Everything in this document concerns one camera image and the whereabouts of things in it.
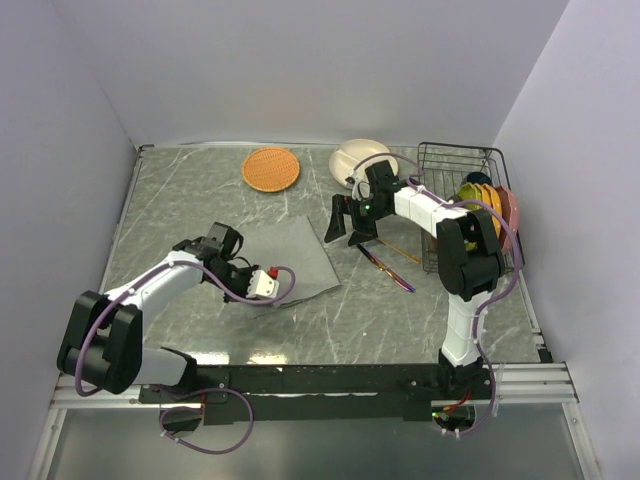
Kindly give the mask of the grey cloth napkin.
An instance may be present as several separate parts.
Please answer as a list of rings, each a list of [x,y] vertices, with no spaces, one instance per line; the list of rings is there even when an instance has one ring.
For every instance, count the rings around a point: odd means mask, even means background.
[[[317,297],[340,286],[340,281],[307,216],[243,231],[241,255],[261,268],[286,266],[296,276],[292,291],[268,306],[229,303],[225,313],[257,318]]]

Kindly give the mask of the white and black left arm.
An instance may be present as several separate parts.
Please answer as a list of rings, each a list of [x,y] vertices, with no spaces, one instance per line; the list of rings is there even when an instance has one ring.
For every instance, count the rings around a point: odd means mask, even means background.
[[[58,369],[73,376],[77,394],[119,394],[135,383],[162,382],[177,402],[194,397],[199,379],[191,371],[192,358],[175,350],[145,349],[144,323],[203,282],[218,287],[226,302],[271,302],[278,286],[269,273],[255,264],[233,263],[243,242],[235,229],[214,223],[207,235],[180,241],[134,280],[106,293],[82,293],[57,357]]]

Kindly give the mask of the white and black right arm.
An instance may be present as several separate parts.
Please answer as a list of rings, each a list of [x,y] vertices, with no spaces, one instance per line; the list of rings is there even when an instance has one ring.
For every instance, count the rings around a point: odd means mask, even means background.
[[[377,222],[395,215],[429,233],[437,243],[437,273],[448,293],[448,318],[439,352],[437,385],[452,399],[469,390],[494,392],[495,372],[482,347],[485,309],[504,275],[504,256],[494,221],[501,218],[489,207],[469,210],[438,197],[412,178],[401,180],[388,161],[365,169],[369,195],[353,198],[335,194],[324,241],[346,234],[348,244],[358,246],[378,237]]]

